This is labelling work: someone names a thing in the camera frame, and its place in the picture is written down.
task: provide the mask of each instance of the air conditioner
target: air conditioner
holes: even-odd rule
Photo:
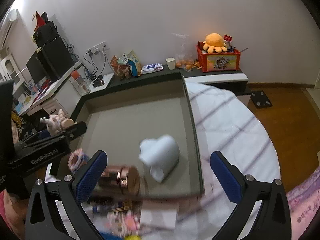
[[[18,19],[18,10],[11,10],[5,17],[3,24],[0,29],[0,50],[4,48],[7,38],[10,34],[10,30],[13,25],[17,22]]]

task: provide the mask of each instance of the orange octopus plush toy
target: orange octopus plush toy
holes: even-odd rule
[[[228,51],[225,46],[226,44],[223,43],[223,38],[221,37],[221,35],[217,33],[211,33],[206,36],[203,49],[208,53],[213,53],[214,51],[221,53],[222,51]]]

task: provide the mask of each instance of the snack bag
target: snack bag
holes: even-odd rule
[[[136,54],[133,50],[130,51],[128,56],[128,64],[130,66],[130,70],[132,73],[132,76],[140,76],[141,75],[141,63],[139,62]]]
[[[113,56],[113,58],[111,59],[110,65],[111,65],[112,70],[115,73],[115,75],[118,76],[120,79],[123,79],[124,73],[123,73],[122,69],[120,68],[117,61],[118,61],[118,59],[116,58],[116,56]]]
[[[128,64],[128,57],[125,53],[122,53],[122,56],[118,59],[118,63],[120,65],[127,65]]]
[[[226,44],[226,48],[229,48],[231,45],[232,37],[228,35],[224,35],[223,42]]]
[[[132,76],[130,67],[128,65],[119,65],[119,68],[122,70],[126,78],[130,78]]]

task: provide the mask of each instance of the baseboard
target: baseboard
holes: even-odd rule
[[[316,102],[313,100],[312,96],[310,95],[310,93],[305,89],[305,88],[300,88],[301,91],[304,93],[304,95],[306,96],[306,98],[309,100],[310,104],[312,105],[313,109],[316,111],[319,119],[320,119],[320,109],[317,106]]]
[[[249,88],[315,88],[314,85],[309,84],[295,84],[295,83],[248,83]]]

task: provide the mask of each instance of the bottle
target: bottle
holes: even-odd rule
[[[82,78],[82,76],[80,76],[78,71],[73,71],[71,73],[71,76],[73,77],[73,79],[78,83],[78,87],[83,90],[83,95],[87,95],[91,92],[90,87],[88,86],[88,84],[84,81],[84,79]]]

